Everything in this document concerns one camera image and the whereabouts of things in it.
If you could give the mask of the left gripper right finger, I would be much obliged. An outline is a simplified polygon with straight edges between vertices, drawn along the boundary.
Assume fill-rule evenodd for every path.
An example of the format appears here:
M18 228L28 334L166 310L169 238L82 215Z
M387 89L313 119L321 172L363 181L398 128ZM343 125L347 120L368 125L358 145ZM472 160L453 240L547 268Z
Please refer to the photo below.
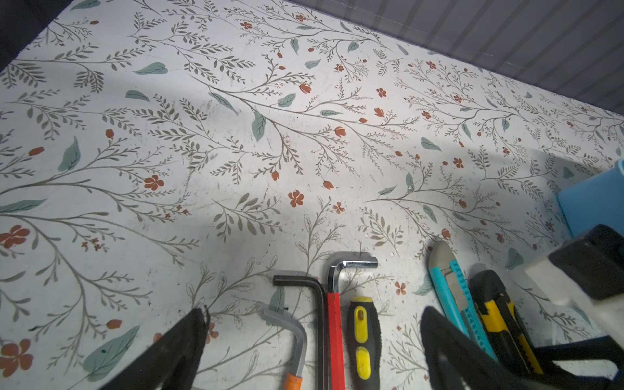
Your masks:
M420 334L433 389L525 389L438 310L422 313Z

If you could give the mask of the yellow black utility knife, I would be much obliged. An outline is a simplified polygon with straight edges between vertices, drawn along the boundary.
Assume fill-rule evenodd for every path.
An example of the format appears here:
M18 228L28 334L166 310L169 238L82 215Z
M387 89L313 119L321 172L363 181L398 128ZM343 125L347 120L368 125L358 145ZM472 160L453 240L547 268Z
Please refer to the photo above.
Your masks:
M469 282L476 310L498 361L516 375L542 375L523 322L501 278L493 270Z

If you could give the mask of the teal utility knife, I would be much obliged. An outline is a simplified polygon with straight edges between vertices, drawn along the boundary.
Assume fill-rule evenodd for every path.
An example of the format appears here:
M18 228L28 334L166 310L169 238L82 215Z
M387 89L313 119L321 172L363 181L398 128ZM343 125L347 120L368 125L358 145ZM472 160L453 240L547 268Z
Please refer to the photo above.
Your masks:
M447 242L440 241L433 246L427 266L446 318L497 362L474 307L466 277Z

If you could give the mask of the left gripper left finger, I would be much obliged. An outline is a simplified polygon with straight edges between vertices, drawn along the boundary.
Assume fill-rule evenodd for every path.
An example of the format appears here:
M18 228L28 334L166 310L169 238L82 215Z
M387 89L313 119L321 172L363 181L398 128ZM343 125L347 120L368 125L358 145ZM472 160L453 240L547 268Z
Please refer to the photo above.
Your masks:
M105 389L190 389L206 345L209 312L193 309Z

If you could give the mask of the blue plastic tool box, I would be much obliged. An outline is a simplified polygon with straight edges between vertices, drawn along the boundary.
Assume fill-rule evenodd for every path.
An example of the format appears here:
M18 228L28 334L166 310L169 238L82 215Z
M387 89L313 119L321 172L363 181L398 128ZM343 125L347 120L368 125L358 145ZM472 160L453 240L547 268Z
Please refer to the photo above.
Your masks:
M601 224L622 236L623 159L606 172L562 190L557 201L572 237Z

